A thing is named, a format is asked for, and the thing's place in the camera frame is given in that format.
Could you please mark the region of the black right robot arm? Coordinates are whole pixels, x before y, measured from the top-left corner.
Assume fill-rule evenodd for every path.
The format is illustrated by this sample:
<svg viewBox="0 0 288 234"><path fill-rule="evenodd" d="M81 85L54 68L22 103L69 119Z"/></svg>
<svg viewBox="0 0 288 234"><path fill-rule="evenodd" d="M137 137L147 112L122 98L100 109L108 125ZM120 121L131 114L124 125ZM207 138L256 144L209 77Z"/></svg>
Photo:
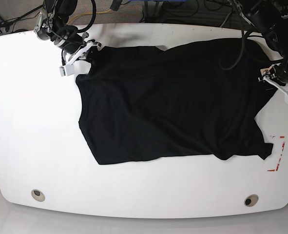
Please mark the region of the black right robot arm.
<svg viewBox="0 0 288 234"><path fill-rule="evenodd" d="M82 29L69 25L69 17L77 7L76 0L45 0L40 11L34 32L40 40L50 40L61 49L62 64L66 64L65 55L72 57L80 50L88 46L84 40L87 30L92 27L96 19L96 2L91 0L92 18Z"/></svg>

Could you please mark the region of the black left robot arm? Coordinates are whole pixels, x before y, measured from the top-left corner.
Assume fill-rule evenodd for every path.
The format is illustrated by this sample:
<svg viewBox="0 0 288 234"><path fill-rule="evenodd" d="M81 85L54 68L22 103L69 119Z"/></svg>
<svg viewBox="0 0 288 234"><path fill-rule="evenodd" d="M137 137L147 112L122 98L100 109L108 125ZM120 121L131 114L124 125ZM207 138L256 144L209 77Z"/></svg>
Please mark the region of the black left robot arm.
<svg viewBox="0 0 288 234"><path fill-rule="evenodd" d="M239 0L242 17L265 39L267 46L280 54L269 71L278 84L288 84L288 3L271 0Z"/></svg>

